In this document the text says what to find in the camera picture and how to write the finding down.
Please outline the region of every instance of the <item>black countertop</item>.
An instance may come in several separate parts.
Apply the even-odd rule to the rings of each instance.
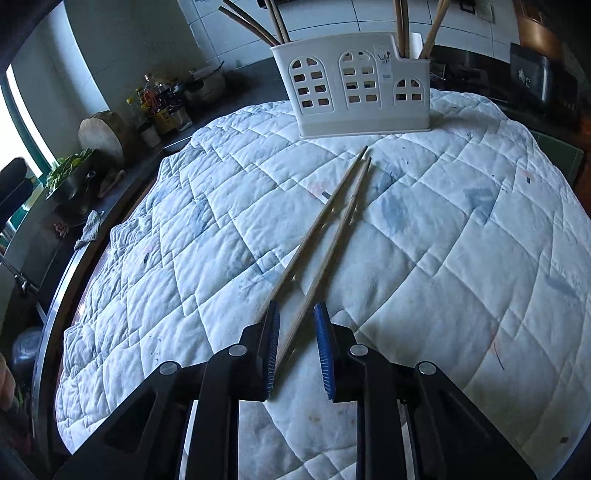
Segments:
[[[484,70],[488,75],[491,88],[488,91],[481,90],[474,93],[489,97],[507,117],[524,124],[529,129],[579,148],[588,147],[576,132],[556,123],[517,99],[517,88],[511,80],[508,63],[478,53],[439,45],[433,47],[431,59],[455,66]],[[226,79],[228,87],[222,101],[192,112],[192,127],[183,132],[166,135],[163,142],[167,150],[182,149],[193,133],[220,116],[228,115],[248,105],[288,100],[279,69],[272,58],[228,72]]]

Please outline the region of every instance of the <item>metal screw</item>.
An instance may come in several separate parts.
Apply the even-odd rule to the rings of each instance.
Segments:
[[[418,371],[423,375],[433,375],[437,371],[437,367],[431,362],[422,362],[418,365]]]
[[[353,345],[349,349],[349,352],[351,352],[351,355],[354,356],[364,356],[368,354],[369,350],[365,345],[361,345],[361,343],[358,343],[357,345]]]
[[[230,356],[242,356],[246,352],[248,352],[246,347],[244,345],[240,345],[240,344],[232,345],[230,347],[230,350],[228,350],[228,353],[230,354]]]
[[[158,371],[163,375],[172,375],[178,370],[177,364],[174,362],[165,362],[160,365]]]

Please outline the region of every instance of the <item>blue stain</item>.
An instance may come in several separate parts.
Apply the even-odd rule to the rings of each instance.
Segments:
[[[207,229],[207,219],[205,213],[208,211],[207,199],[197,202],[196,207],[191,213],[195,222],[196,235],[201,235]]]
[[[476,212],[482,222],[486,223],[495,206],[495,194],[489,189],[466,189],[464,195],[470,203],[470,209]]]
[[[382,202],[382,215],[391,235],[402,232],[408,225],[408,209],[402,199],[388,195]]]
[[[571,297],[573,299],[578,299],[577,293],[573,290],[566,280],[562,278],[553,278],[546,276],[546,283],[555,290],[558,290],[563,295],[567,297]]]

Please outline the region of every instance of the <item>wooden chopstick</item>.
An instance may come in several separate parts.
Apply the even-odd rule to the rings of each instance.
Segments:
[[[400,0],[394,0],[394,12],[396,13],[396,26],[398,30],[398,56],[404,57],[404,25],[402,22],[402,5]]]
[[[401,9],[402,9],[402,25],[404,32],[404,58],[407,59],[410,57],[410,25],[408,22],[408,0],[400,0],[401,1]]]
[[[355,169],[355,167],[357,166],[357,164],[359,163],[361,158],[365,155],[365,152],[367,151],[367,149],[368,149],[368,146],[365,145],[363,150],[361,151],[361,153],[359,155],[357,155],[357,158],[355,159],[355,161],[351,164],[351,166],[349,167],[349,169],[345,173],[345,176],[340,181],[340,183],[338,184],[338,186],[335,189],[335,191],[333,192],[333,194],[330,196],[329,201],[324,204],[324,207],[322,208],[322,210],[320,211],[320,213],[316,217],[316,220],[314,220],[314,223],[310,227],[310,230],[308,230],[308,233],[306,234],[306,236],[302,240],[300,247],[295,251],[294,256],[291,257],[291,260],[287,264],[287,267],[285,268],[285,270],[283,271],[283,274],[281,275],[279,282],[277,282],[277,284],[275,285],[275,287],[273,288],[273,290],[269,294],[266,302],[262,304],[261,309],[259,310],[259,312],[256,315],[256,322],[257,323],[259,323],[263,320],[265,312],[267,311],[267,308],[269,307],[269,303],[272,300],[275,300],[277,295],[279,295],[279,292],[283,288],[285,282],[287,280],[292,279],[292,277],[294,275],[293,270],[296,266],[296,263],[298,262],[298,260],[300,259],[300,257],[304,253],[304,251],[307,249],[307,247],[309,247],[312,244],[310,239],[313,237],[313,235],[316,233],[316,231],[319,229],[319,227],[322,226],[324,217],[326,217],[326,215],[332,210],[333,204],[334,204],[335,200],[337,199],[339,192],[343,189],[343,186],[348,182],[349,177],[351,176],[351,172]]]
[[[273,45],[277,46],[280,43],[277,39],[269,33],[269,31],[263,27],[259,22],[257,22],[254,18],[252,18],[249,14],[247,14],[242,8],[237,6],[235,3],[231,2],[230,0],[223,0],[223,2],[229,6],[232,10],[234,10],[238,15],[240,15],[244,20],[249,22],[253,27],[255,27],[260,33],[262,33],[265,38],[273,43]]]
[[[265,0],[265,6],[267,10],[269,10],[269,15],[271,16],[271,21],[273,22],[273,26],[275,27],[275,31],[277,32],[277,38],[279,38],[279,43],[285,43],[285,38],[281,33],[281,28],[279,27],[279,19],[275,16],[275,11],[271,5],[271,0]]]
[[[439,27],[441,27],[441,22],[443,22],[443,17],[445,17],[448,7],[449,0],[439,0],[439,3],[437,4],[437,15],[435,15],[433,26],[430,28],[429,33],[427,34],[425,45],[423,45],[423,49],[421,50],[421,54],[418,56],[418,58],[424,60],[431,56],[431,50],[435,44],[437,31],[439,30]]]
[[[270,0],[270,2],[271,2],[271,6],[273,8],[273,13],[274,13],[275,17],[277,17],[277,22],[279,23],[279,29],[281,30],[281,35],[283,36],[283,40],[285,43],[289,43],[291,41],[290,35],[287,32],[287,28],[285,27],[285,22],[283,21],[283,16],[281,15],[279,7],[277,6],[277,3],[275,2],[275,0]]]
[[[324,278],[324,274],[326,273],[326,270],[330,264],[330,260],[333,256],[333,254],[335,253],[337,244],[339,243],[339,239],[342,236],[343,232],[345,231],[345,228],[347,228],[347,226],[349,226],[349,224],[351,222],[351,217],[353,215],[353,211],[355,210],[355,207],[357,205],[357,195],[359,194],[359,188],[361,187],[361,184],[363,183],[363,179],[365,178],[365,176],[369,170],[370,163],[371,163],[371,157],[369,157],[367,159],[367,161],[365,162],[365,165],[363,165],[363,168],[361,170],[361,174],[359,175],[357,183],[355,184],[355,189],[353,191],[353,195],[351,195],[351,198],[349,200],[349,204],[347,205],[347,209],[343,215],[343,218],[341,218],[341,221],[339,223],[339,228],[335,234],[335,237],[333,238],[332,243],[330,244],[328,251],[326,252],[326,255],[324,256],[324,258],[322,260],[322,263],[320,265],[320,269],[318,270],[318,273],[314,277],[314,280],[312,282],[312,285],[310,286],[310,289],[308,290],[308,293],[306,293],[306,298],[304,299],[304,305],[302,306],[302,308],[299,312],[299,315],[297,316],[297,320],[295,321],[295,323],[290,327],[289,331],[287,332],[287,341],[285,343],[285,347],[283,347],[283,349],[277,353],[277,360],[275,361],[275,376],[278,375],[278,372],[279,372],[279,369],[281,368],[281,364],[282,364],[283,360],[285,360],[285,358],[287,356],[289,356],[289,354],[291,353],[291,344],[293,343],[293,340],[296,337],[296,334],[297,334],[298,330],[300,329],[301,324],[303,323],[304,319],[308,315],[310,307],[312,306],[312,302],[314,302],[316,290],[318,290],[318,286],[320,285],[320,283],[322,282],[322,279]]]
[[[266,38],[266,36],[263,32],[259,31],[254,25],[251,25],[249,22],[244,20],[242,17],[239,17],[238,15],[234,14],[233,12],[230,12],[230,10],[228,10],[227,8],[224,8],[224,7],[219,7],[218,10],[220,12],[226,14],[227,16],[229,16],[235,22],[240,23],[240,25],[242,25],[243,27],[250,30],[252,33],[254,33],[257,37],[259,37],[263,42],[265,42],[270,47],[276,46],[273,42],[271,42],[269,39]]]

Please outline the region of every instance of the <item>white quilt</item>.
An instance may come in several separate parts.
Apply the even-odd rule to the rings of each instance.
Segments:
[[[564,177],[478,95],[432,90],[427,133],[301,140],[295,122],[288,102],[213,121],[113,229],[65,333],[68,449],[160,363],[238,341],[368,144],[369,186],[324,294],[331,317],[390,361],[435,362],[550,479],[591,419],[591,222]],[[283,333],[319,256],[281,303]],[[272,400],[241,404],[241,479],[353,480],[355,405],[328,401],[315,340],[285,371]]]

